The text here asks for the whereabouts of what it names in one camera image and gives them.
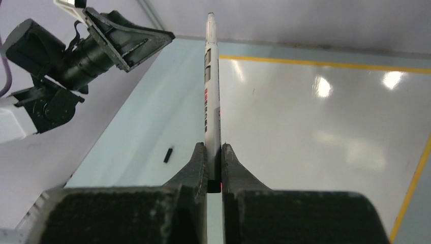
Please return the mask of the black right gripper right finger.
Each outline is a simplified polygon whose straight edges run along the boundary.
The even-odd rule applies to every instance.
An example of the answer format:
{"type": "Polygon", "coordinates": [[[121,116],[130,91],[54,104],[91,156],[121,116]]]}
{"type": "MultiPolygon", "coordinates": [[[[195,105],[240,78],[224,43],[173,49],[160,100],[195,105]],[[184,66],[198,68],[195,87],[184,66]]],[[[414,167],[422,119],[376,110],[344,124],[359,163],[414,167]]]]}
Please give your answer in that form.
{"type": "Polygon", "coordinates": [[[273,190],[221,151],[225,243],[389,243],[373,204],[357,192],[273,190]]]}

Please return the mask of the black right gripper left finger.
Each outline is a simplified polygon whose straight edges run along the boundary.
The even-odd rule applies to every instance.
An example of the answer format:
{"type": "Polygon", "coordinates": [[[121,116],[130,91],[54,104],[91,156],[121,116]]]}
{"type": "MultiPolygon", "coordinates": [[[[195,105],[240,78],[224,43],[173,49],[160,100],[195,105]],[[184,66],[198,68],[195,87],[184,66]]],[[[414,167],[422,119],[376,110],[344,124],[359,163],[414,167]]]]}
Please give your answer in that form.
{"type": "Polygon", "coordinates": [[[65,188],[49,193],[29,243],[207,243],[207,152],[156,187],[65,188]]]}

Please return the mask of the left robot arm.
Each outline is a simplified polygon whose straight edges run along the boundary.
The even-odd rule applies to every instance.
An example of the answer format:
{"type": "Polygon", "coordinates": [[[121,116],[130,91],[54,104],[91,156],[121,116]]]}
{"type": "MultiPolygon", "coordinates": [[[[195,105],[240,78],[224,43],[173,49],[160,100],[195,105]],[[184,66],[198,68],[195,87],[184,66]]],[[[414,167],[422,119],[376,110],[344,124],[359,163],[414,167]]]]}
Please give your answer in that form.
{"type": "Polygon", "coordinates": [[[111,67],[130,72],[170,44],[174,33],[138,26],[118,11],[81,9],[88,30],[69,45],[32,19],[7,37],[2,53],[26,70],[33,86],[1,99],[1,143],[42,134],[68,123],[88,84],[111,67]]]}

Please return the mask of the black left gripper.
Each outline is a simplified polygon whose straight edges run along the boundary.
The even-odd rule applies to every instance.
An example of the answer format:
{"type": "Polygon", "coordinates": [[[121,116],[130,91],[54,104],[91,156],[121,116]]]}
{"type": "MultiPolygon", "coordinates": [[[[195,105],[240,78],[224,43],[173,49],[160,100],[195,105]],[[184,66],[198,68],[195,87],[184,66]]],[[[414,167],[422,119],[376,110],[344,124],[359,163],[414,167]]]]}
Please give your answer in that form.
{"type": "Polygon", "coordinates": [[[87,91],[88,84],[113,65],[129,72],[170,44],[172,32],[136,25],[118,11],[99,13],[83,9],[89,36],[65,57],[57,81],[74,91],[87,91]]]}

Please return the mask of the black marker cap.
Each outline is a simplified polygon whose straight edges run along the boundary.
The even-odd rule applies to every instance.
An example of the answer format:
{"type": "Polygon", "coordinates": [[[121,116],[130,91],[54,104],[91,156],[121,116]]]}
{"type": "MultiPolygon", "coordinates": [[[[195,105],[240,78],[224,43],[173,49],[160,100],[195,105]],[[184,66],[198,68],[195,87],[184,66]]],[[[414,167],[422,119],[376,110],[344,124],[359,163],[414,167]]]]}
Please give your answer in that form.
{"type": "Polygon", "coordinates": [[[164,160],[163,160],[164,163],[168,163],[169,162],[172,153],[173,153],[173,148],[172,147],[168,148],[168,150],[167,150],[167,152],[165,154],[164,160]]]}

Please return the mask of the yellow framed whiteboard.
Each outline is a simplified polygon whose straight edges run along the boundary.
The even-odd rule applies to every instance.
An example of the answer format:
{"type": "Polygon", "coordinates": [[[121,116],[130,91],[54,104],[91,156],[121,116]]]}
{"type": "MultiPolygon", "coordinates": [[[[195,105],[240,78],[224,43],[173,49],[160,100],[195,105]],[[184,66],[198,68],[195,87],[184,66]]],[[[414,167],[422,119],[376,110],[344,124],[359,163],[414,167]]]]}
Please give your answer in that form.
{"type": "Polygon", "coordinates": [[[430,155],[430,69],[222,55],[222,141],[262,182],[348,190],[394,240],[430,155]]]}

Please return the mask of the white whiteboard marker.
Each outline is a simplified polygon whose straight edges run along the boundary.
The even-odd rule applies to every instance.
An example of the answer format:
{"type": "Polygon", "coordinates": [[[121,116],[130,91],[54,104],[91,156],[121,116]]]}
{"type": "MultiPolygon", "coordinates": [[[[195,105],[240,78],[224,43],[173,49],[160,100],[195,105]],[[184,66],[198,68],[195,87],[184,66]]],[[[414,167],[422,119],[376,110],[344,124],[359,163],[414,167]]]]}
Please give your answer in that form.
{"type": "Polygon", "coordinates": [[[208,193],[221,192],[221,113],[219,48],[214,13],[207,15],[204,56],[204,145],[208,156],[208,193]]]}

